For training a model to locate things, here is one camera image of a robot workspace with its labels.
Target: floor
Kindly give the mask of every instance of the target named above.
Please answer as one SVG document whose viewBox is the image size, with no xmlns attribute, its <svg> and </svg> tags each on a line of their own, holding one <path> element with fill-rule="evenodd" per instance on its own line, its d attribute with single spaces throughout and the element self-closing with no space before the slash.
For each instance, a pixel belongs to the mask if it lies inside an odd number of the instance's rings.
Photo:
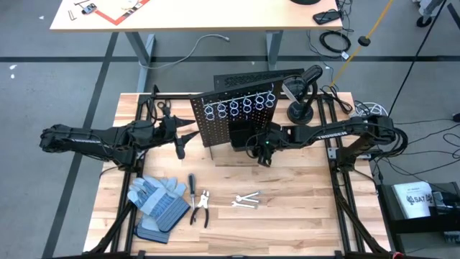
<svg viewBox="0 0 460 259">
<path fill-rule="evenodd" d="M 460 11 L 458 0 L 448 2 Z M 4 122 L 0 141 L 8 147 L 0 157 L 4 167 L 4 176 L 0 181 L 2 258 L 42 257 L 73 154 L 42 152 L 38 147 L 39 135 L 53 124 L 81 127 L 85 120 L 88 123 L 88 105 L 98 78 L 102 79 L 99 72 L 111 34 L 50 32 L 59 3 L 49 1 L 44 5 L 33 0 L 0 1 L 0 35 L 3 35 L 0 43 L 0 121 Z M 349 35 L 352 50 L 358 45 L 357 38 L 372 28 L 385 4 L 386 1 L 354 1 L 350 16 L 350 27 L 354 32 Z M 374 101 L 389 109 L 410 66 L 408 57 L 416 53 L 428 30 L 415 26 L 418 17 L 418 8 L 412 1 L 395 1 L 372 35 L 372 44 L 360 52 L 357 61 L 350 64 L 337 82 L 340 90 L 351 91 L 355 99 Z M 208 32 L 157 33 L 155 56 L 162 57 L 159 61 L 183 57 L 205 33 Z M 264 32 L 218 33 L 230 37 L 231 42 L 206 39 L 194 55 L 234 56 L 234 61 L 184 62 L 153 71 L 149 82 L 156 83 L 164 92 L 209 91 L 213 88 L 213 75 L 266 69 L 266 62 L 261 61 L 264 60 L 261 56 L 266 55 Z M 311 32 L 312 44 L 322 53 L 327 53 L 319 45 L 319 33 Z M 449 55 L 459 60 L 459 42 L 460 28 L 445 8 L 420 55 Z M 332 39 L 331 44 L 338 47 Z M 285 32 L 280 54 L 306 56 L 305 60 L 314 60 L 316 56 L 308 49 L 307 37 L 302 31 Z M 132 57 L 134 52 L 126 36 L 120 34 L 114 57 L 124 56 Z M 459 112 L 460 62 L 426 60 L 417 62 L 413 67 L 392 113 L 396 122 L 449 118 Z M 327 63 L 336 73 L 343 64 L 341 61 Z M 313 64 L 324 68 L 321 62 L 313 61 L 283 61 L 279 62 L 278 68 L 308 68 Z M 330 72 L 331 69 L 325 70 L 320 85 L 330 83 Z M 120 62 L 120 59 L 114 58 L 103 83 L 92 128 L 111 126 L 119 94 L 136 90 L 138 73 L 137 62 Z M 414 140 L 453 125 L 453 122 L 441 121 L 401 128 Z M 448 132 L 459 134 L 459 131 L 459 128 L 454 128 Z M 460 145 L 457 139 L 452 138 L 451 141 Z M 442 134 L 437 134 L 411 145 L 409 151 L 453 152 L 456 148 L 444 142 Z M 415 159 L 415 156 L 400 156 L 394 162 L 407 171 L 418 172 L 452 161 L 450 155 L 438 153 L 419 155 L 417 163 L 414 163 Z M 417 181 L 397 174 L 385 164 L 381 168 L 385 184 Z M 459 169 L 459 164 L 454 163 L 419 177 L 432 183 L 459 182 Z M 83 158 L 54 256 L 81 253 L 100 170 L 100 162 Z M 439 235 L 408 235 L 404 236 L 404 242 L 407 251 L 423 248 L 411 255 L 455 258 L 460 253 L 459 247 L 444 244 Z"/>
</svg>

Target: screwdriver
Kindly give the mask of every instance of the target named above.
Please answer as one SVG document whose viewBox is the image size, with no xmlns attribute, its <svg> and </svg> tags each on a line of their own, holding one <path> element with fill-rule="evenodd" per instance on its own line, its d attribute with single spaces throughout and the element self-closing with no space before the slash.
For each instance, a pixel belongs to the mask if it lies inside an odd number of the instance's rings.
<svg viewBox="0 0 460 259">
<path fill-rule="evenodd" d="M 192 208 L 195 209 L 195 175 L 190 173 L 188 175 L 188 185 L 190 187 L 190 197 L 192 199 Z"/>
</svg>

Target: pliers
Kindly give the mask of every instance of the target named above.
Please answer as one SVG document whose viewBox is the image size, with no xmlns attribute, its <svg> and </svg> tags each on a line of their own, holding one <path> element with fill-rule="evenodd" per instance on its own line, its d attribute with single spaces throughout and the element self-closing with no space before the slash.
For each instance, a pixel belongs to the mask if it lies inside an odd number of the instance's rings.
<svg viewBox="0 0 460 259">
<path fill-rule="evenodd" d="M 208 227 L 208 221 L 209 221 L 208 200 L 209 200 L 209 191 L 203 190 L 203 194 L 201 194 L 200 203 L 198 203 L 196 208 L 193 210 L 192 217 L 190 218 L 190 225 L 192 225 L 193 219 L 195 218 L 195 215 L 198 209 L 200 209 L 201 207 L 204 207 L 204 211 L 206 212 L 206 220 L 204 222 L 204 228 Z"/>
</svg>

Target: desk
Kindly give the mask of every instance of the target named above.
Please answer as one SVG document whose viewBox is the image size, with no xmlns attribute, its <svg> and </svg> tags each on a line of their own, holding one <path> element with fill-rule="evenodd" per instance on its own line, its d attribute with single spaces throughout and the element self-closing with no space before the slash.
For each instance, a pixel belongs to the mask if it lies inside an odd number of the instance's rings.
<svg viewBox="0 0 460 259">
<path fill-rule="evenodd" d="M 353 104 L 350 93 L 339 95 Z M 121 95 L 114 126 L 125 125 L 135 118 L 138 98 L 139 94 Z M 291 124 L 286 116 L 289 104 L 288 100 L 278 101 L 274 122 Z M 316 103 L 313 108 L 315 116 L 310 125 L 319 125 Z M 187 99 L 172 100 L 171 112 L 182 119 L 194 119 Z M 338 120 L 348 118 L 338 106 L 336 113 Z M 192 124 L 180 128 L 178 134 L 195 130 L 197 126 Z M 355 139 L 343 137 L 344 145 Z M 190 226 L 191 212 L 188 212 L 172 230 L 167 245 L 134 236 L 133 254 L 146 250 L 148 255 L 334 255 L 335 250 L 343 250 L 324 141 L 301 150 L 276 152 L 271 168 L 258 166 L 244 152 L 235 153 L 229 143 L 211 147 L 211 158 L 210 149 L 203 147 L 200 135 L 187 144 L 185 152 L 185 159 L 178 160 L 172 144 L 150 150 L 143 174 L 177 177 L 179 182 L 187 183 L 187 175 L 195 173 L 197 193 L 204 188 L 211 192 L 208 228 L 203 228 L 203 212 Z M 103 169 L 111 166 L 105 163 Z M 358 160 L 356 169 L 370 174 L 367 161 Z M 120 171 L 102 175 L 85 250 L 93 248 L 114 222 L 123 177 Z M 357 173 L 350 173 L 350 178 L 359 218 L 379 244 L 390 249 L 374 184 Z M 237 194 L 256 190 L 263 191 L 257 210 L 231 207 Z M 184 199 L 190 202 L 187 191 Z M 127 222 L 122 227 L 119 250 L 124 249 Z M 346 225 L 351 247 L 356 249 L 351 224 Z"/>
<path fill-rule="evenodd" d="M 321 26 L 313 21 L 314 14 L 337 9 L 334 0 L 321 0 L 309 6 L 289 0 L 151 0 L 119 25 L 94 13 L 81 14 L 75 2 L 78 1 L 62 1 L 51 24 L 52 31 L 125 32 L 142 65 L 151 64 L 155 34 L 149 35 L 145 46 L 138 32 L 267 30 L 268 68 L 276 70 L 284 29 L 341 29 L 342 26 L 340 19 Z M 70 9 L 74 10 L 76 20 L 70 20 Z M 148 90 L 145 89 L 147 72 L 148 69 L 141 68 L 137 92 Z"/>
</svg>

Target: work gloves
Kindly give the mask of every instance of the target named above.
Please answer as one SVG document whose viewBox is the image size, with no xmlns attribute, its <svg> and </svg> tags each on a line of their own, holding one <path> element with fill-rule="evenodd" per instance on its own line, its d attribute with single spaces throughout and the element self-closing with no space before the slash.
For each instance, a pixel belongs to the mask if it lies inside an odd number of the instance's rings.
<svg viewBox="0 0 460 259">
<path fill-rule="evenodd" d="M 179 222 L 190 206 L 182 195 L 185 184 L 176 178 L 136 178 L 129 186 L 128 198 L 144 215 L 134 233 L 143 239 L 167 243 L 169 231 Z"/>
</svg>

